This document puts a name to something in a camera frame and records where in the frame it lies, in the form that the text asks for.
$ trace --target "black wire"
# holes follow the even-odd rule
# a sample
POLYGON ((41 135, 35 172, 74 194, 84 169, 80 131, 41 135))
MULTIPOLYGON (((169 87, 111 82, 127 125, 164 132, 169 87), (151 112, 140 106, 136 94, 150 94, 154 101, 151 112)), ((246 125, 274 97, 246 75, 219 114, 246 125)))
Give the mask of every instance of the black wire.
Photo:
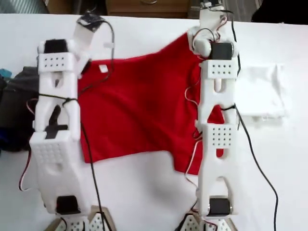
MULTIPOLYGON (((57 96, 57 95, 48 95, 48 94, 42 94, 40 93, 39 94, 40 96, 45 96, 45 97, 51 97, 51 98, 57 98, 57 99, 62 99, 62 100, 65 100, 63 103, 62 103, 62 106, 64 106, 64 104, 72 101, 72 100, 76 100, 78 101, 78 99, 75 99, 75 98, 65 98, 65 97, 61 97, 61 96, 57 96)), ((102 223, 103 223, 103 231, 105 231, 105 223, 104 223, 104 219, 106 220, 106 216, 105 216, 105 213, 102 211, 102 205, 101 205, 101 199, 100 199, 100 195, 99 195, 99 191, 98 191, 98 187, 97 187, 97 182, 96 182, 96 177, 95 177, 95 171, 94 171, 94 166, 93 166, 93 158, 92 158, 92 152, 91 152, 91 148, 90 148, 90 142, 89 142, 89 139, 88 139, 88 136, 86 134, 86 130, 83 126, 83 124, 81 123, 81 129, 82 129, 82 132, 85 136, 85 140, 86 140, 86 143, 87 143, 87 147, 88 147, 88 151, 89 151, 89 156, 90 156, 90 165, 91 165, 91 170, 92 170, 92 176, 93 176, 93 181, 94 181, 94 186, 95 186, 95 191, 96 191, 96 195, 97 195, 97 200, 98 200, 98 204, 99 204, 99 210, 100 210, 100 214, 102 216, 102 223)))
POLYGON ((61 218, 61 220, 64 222, 64 224, 65 224, 65 230, 64 231, 66 231, 67 230, 67 222, 66 222, 66 220, 64 219, 64 218, 61 218))
POLYGON ((270 182, 270 180, 267 178, 267 176, 264 174, 263 170, 261 169, 258 161, 257 161, 257 158, 255 156, 255 153, 254 153, 254 150, 253 150, 253 147, 252 147, 252 143, 251 143, 251 139, 250 139, 250 135, 248 133, 248 130, 246 128, 246 125, 242 119, 242 116, 236 106, 236 104, 234 104, 233 106, 229 107, 229 108, 225 108, 225 109, 222 109, 223 111, 226 111, 226 110, 229 110, 229 109, 232 109, 234 108, 236 110, 236 114, 238 115, 239 119, 240 119, 240 122, 244 128, 244 131, 246 133, 246 136, 247 136, 247 139, 248 139, 248 143, 249 143, 249 148, 250 148, 250 151, 251 151, 251 154, 252 154, 252 157, 256 163, 256 166, 257 168, 259 169, 260 173, 262 174, 262 176, 264 177, 264 179, 267 181, 267 183, 269 184, 269 186, 271 187, 271 189, 274 191, 275 193, 275 197, 276 197, 276 204, 275 204, 275 210, 274 210, 274 231, 276 231, 276 217, 277 217, 277 209, 278 209, 278 201, 279 201, 279 198, 278 198, 278 194, 274 188, 274 186, 272 185, 272 183, 270 182))
MULTIPOLYGON (((209 11, 213 11, 213 12, 223 12, 223 13, 230 13, 232 14, 231 17, 231 29, 232 29, 232 33, 233 33, 233 37, 234 37, 234 41, 237 42, 236 39, 236 34, 235 34, 235 30, 234 30, 234 13, 232 11, 229 10, 211 10, 211 8, 208 8, 209 11)), ((240 54, 237 55, 237 63, 239 66, 239 69, 237 70, 237 75, 239 75, 240 71, 241 71, 241 58, 240 58, 240 54)))
POLYGON ((97 87, 100 83, 105 82, 110 77, 110 75, 113 73, 113 71, 115 70, 115 65, 114 65, 114 57, 115 57, 115 31, 114 31, 112 25, 109 22, 107 22, 105 20, 103 20, 103 22, 106 23, 107 25, 109 25, 110 30, 111 30, 111 35, 112 35, 112 37, 111 37, 112 49, 111 49, 111 60, 110 60, 111 69, 108 70, 108 74, 107 74, 107 76, 105 78, 100 79, 98 81, 94 81, 94 82, 90 83, 89 85, 87 85, 86 87, 84 87, 80 91, 78 96, 80 96, 81 94, 83 94, 84 92, 86 92, 87 90, 89 90, 91 88, 97 87))
POLYGON ((98 200, 98 205, 99 205, 99 210, 100 210, 100 214, 102 216, 102 222, 103 222, 103 231, 105 231, 105 223, 104 223, 104 219, 106 219, 105 213, 102 211, 102 205, 101 205, 101 199, 100 199, 100 194, 98 191, 98 187, 97 187, 97 182, 96 182, 96 177, 95 177, 95 171, 94 171, 94 166, 93 166, 93 158, 92 158, 92 152, 91 152, 91 148, 90 148, 90 142, 85 130, 85 127, 83 126, 83 124, 81 123, 81 129, 83 132, 83 135, 85 136, 85 140, 87 143, 87 147, 88 147, 88 152, 89 152, 89 157, 90 157, 90 165, 91 165, 91 170, 92 170, 92 176, 93 176, 93 181, 94 181, 94 186, 95 186, 95 191, 96 191, 96 196, 97 196, 97 200, 98 200))

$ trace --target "dark fabric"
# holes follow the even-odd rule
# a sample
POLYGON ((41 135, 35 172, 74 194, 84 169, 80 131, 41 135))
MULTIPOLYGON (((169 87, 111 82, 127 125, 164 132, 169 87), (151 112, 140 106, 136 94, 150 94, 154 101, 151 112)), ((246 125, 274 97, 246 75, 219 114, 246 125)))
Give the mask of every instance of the dark fabric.
POLYGON ((308 25, 307 7, 303 2, 306 1, 263 0, 252 22, 308 25))

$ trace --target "perforated plate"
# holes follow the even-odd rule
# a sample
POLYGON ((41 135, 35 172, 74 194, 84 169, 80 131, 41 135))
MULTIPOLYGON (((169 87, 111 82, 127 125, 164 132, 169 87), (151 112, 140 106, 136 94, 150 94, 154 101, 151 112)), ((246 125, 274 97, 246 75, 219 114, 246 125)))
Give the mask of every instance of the perforated plate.
MULTIPOLYGON (((106 221, 104 220, 105 231, 111 231, 108 228, 106 221)), ((68 224, 68 229, 66 229, 66 225, 63 221, 60 222, 55 231, 83 231, 83 222, 82 220, 77 222, 72 222, 68 224)), ((89 225, 89 231, 102 231, 103 223, 100 214, 96 214, 89 225)))
POLYGON ((48 53, 39 54, 38 71, 55 72, 55 71, 74 71, 75 57, 72 53, 48 53))
POLYGON ((235 125, 207 124, 208 144, 215 148, 230 148, 235 140, 235 125))
POLYGON ((180 231, 199 231, 199 224, 193 215, 188 215, 180 231))
POLYGON ((207 78, 236 78, 237 64, 234 60, 206 60, 202 68, 207 72, 207 78))
MULTIPOLYGON (((105 231, 111 231, 109 230, 105 220, 104 224, 105 224, 105 231)), ((99 213, 97 213, 90 223, 89 231, 102 231, 102 230, 103 230, 102 217, 99 213)))
POLYGON ((55 231, 83 231, 82 221, 71 222, 68 223, 67 226, 68 228, 66 228, 64 221, 61 221, 58 227, 55 229, 55 231))
MULTIPOLYGON (((215 220, 215 223, 218 224, 217 231, 236 231, 236 229, 232 229, 224 219, 219 219, 218 222, 215 220)), ((181 227, 180 231, 200 231, 199 223, 195 219, 194 215, 188 215, 181 227)), ((206 224, 205 231, 215 231, 215 226, 211 224, 206 224)))

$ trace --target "wire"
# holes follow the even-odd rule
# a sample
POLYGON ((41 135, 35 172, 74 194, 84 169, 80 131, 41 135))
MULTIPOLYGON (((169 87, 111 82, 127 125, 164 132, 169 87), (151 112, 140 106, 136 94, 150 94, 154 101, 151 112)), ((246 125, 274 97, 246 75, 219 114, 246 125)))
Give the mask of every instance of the wire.
MULTIPOLYGON (((232 29, 232 33, 233 33, 233 37, 234 37, 234 41, 237 42, 237 38, 236 38, 236 34, 235 34, 235 30, 234 30, 234 13, 232 11, 229 10, 212 10, 211 8, 208 8, 209 11, 213 11, 213 12, 223 12, 223 13, 230 13, 232 14, 231 17, 231 29, 232 29)), ((237 71, 237 75, 239 75, 240 71, 241 71, 241 58, 240 58, 240 54, 237 55, 237 63, 239 66, 239 69, 237 71)))
POLYGON ((189 169, 190 169, 191 166, 192 166, 193 159, 194 159, 194 156, 195 156, 195 154, 196 154, 196 150, 197 150, 198 143, 200 143, 201 141, 202 141, 202 140, 199 140, 199 141, 197 141, 197 142, 194 144, 194 148, 193 148, 193 152, 192 152, 192 157, 191 157, 191 160, 190 160, 190 162, 189 162, 189 164, 188 164, 188 167, 187 167, 187 169, 186 169, 186 171, 185 171, 185 174, 184 174, 186 180, 187 180, 188 182, 190 182, 191 184, 193 184, 196 188, 198 188, 198 186, 188 178, 187 174, 188 174, 188 172, 189 172, 189 169))
POLYGON ((31 112, 33 115, 35 115, 34 111, 31 109, 31 107, 29 106, 29 102, 33 101, 33 100, 39 100, 39 99, 36 99, 36 98, 33 98, 31 100, 27 100, 26 102, 26 106, 27 106, 27 109, 29 110, 29 112, 31 112))
POLYGON ((209 224, 209 225, 210 225, 210 227, 211 227, 211 225, 213 225, 213 226, 215 227, 215 231, 217 231, 217 230, 218 230, 218 225, 217 225, 217 224, 214 224, 214 223, 209 222, 209 221, 207 221, 207 220, 204 220, 204 221, 205 221, 205 223, 206 223, 206 224, 209 224))
POLYGON ((203 31, 203 30, 208 30, 208 31, 212 34, 212 36, 213 36, 212 42, 215 41, 215 36, 214 36, 213 31, 211 31, 209 28, 201 28, 201 29, 199 29, 199 30, 195 33, 195 35, 192 37, 192 50, 193 50, 193 51, 194 51, 194 40, 196 39, 197 35, 198 35, 201 31, 203 31))
POLYGON ((90 148, 90 142, 85 130, 85 127, 83 126, 83 124, 81 123, 81 129, 82 132, 85 136, 85 140, 87 143, 87 147, 88 147, 88 152, 89 152, 89 157, 90 157, 90 165, 91 165, 91 170, 92 170, 92 176, 93 176, 93 181, 94 181, 94 186, 95 186, 95 191, 96 191, 96 196, 97 196, 97 200, 98 200, 98 205, 99 205, 99 210, 100 210, 100 214, 102 216, 102 223, 103 223, 103 231, 105 231, 105 222, 104 219, 106 220, 106 216, 105 213, 102 211, 102 205, 101 205, 101 199, 100 199, 100 194, 98 191, 98 187, 97 187, 97 182, 96 182, 96 177, 95 177, 95 171, 94 171, 94 166, 93 166, 93 158, 92 158, 92 152, 91 152, 91 148, 90 148))
POLYGON ((103 22, 109 25, 110 30, 111 30, 111 35, 112 35, 112 37, 111 37, 112 49, 111 49, 111 60, 110 60, 111 69, 108 70, 107 76, 105 78, 100 79, 98 81, 94 81, 94 82, 90 83, 89 85, 87 85, 86 87, 84 87, 79 92, 78 96, 80 96, 81 94, 83 94, 84 92, 86 92, 87 90, 89 90, 91 88, 97 87, 100 83, 105 82, 111 76, 111 74, 115 70, 115 65, 114 65, 114 57, 115 57, 115 31, 114 31, 112 25, 109 22, 107 22, 105 20, 103 20, 103 22))
POLYGON ((198 78, 198 81, 197 81, 197 82, 195 82, 194 84, 192 84, 191 86, 189 86, 188 88, 186 88, 186 89, 185 89, 185 92, 184 92, 185 99, 186 99, 187 101, 189 101, 189 102, 194 103, 194 104, 197 106, 197 108, 198 108, 198 103, 197 103, 195 100, 191 100, 191 99, 189 99, 189 98, 187 97, 187 91, 188 91, 190 88, 195 87, 195 86, 200 82, 200 78, 198 78))
POLYGON ((65 224, 65 230, 64 231, 66 231, 67 230, 67 222, 66 222, 66 220, 64 219, 64 218, 61 218, 61 220, 64 222, 64 224, 65 224))
MULTIPOLYGON (((261 167, 260 167, 260 165, 259 165, 259 163, 258 163, 258 161, 257 161, 257 158, 256 158, 256 156, 255 156, 255 153, 254 153, 254 150, 253 150, 253 147, 252 147, 250 135, 249 135, 249 133, 248 133, 248 130, 247 130, 247 128, 246 128, 246 125, 245 125, 245 123, 244 123, 244 121, 243 121, 243 119, 242 119, 242 116, 241 116, 241 114, 240 114, 240 112, 239 112, 239 110, 238 110, 236 104, 233 105, 233 108, 235 108, 236 113, 237 113, 237 115, 238 115, 238 117, 239 117, 239 119, 240 119, 240 122, 241 122, 242 126, 243 126, 243 129, 244 129, 244 131, 245 131, 245 133, 246 133, 246 136, 247 136, 247 139, 248 139, 248 143, 249 143, 249 148, 250 148, 252 157, 253 157, 253 159, 254 159, 254 161, 255 161, 255 163, 256 163, 256 166, 257 166, 257 168, 259 169, 259 171, 260 171, 260 173, 262 174, 262 176, 264 177, 264 179, 267 181, 267 183, 268 183, 269 186, 271 187, 271 189, 274 191, 274 194, 275 194, 275 197, 276 197, 275 210, 274 210, 274 231, 276 231, 276 217, 277 217, 277 209, 278 209, 278 201, 279 201, 278 194, 277 194, 277 192, 276 192, 274 186, 273 186, 272 183, 270 182, 270 180, 269 180, 269 179, 267 178, 267 176, 264 174, 263 170, 261 169, 261 167)), ((226 111, 226 110, 229 110, 229 109, 231 109, 231 107, 226 108, 226 109, 222 109, 222 110, 223 110, 223 111, 226 111)))
POLYGON ((26 189, 23 188, 23 182, 24 182, 25 174, 26 174, 26 172, 28 170, 30 161, 31 161, 31 150, 29 150, 26 166, 25 166, 25 169, 24 169, 23 173, 21 174, 21 177, 20 177, 19 183, 18 183, 18 189, 20 191, 22 191, 22 192, 26 192, 26 191, 31 189, 31 188, 26 188, 26 189))
POLYGON ((223 18, 221 19, 220 25, 219 25, 219 27, 217 27, 217 29, 216 29, 216 32, 217 32, 217 34, 218 34, 218 38, 216 39, 215 42, 218 42, 218 41, 220 40, 219 29, 222 28, 222 27, 227 23, 227 21, 228 21, 228 18, 227 18, 227 17, 223 17, 223 18))

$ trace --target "blue object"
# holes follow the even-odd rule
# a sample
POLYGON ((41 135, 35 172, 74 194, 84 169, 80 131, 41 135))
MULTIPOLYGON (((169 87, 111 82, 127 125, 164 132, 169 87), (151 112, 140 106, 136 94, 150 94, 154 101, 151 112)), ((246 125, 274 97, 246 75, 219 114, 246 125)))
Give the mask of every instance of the blue object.
POLYGON ((11 78, 12 73, 7 69, 0 69, 0 76, 4 78, 11 78))

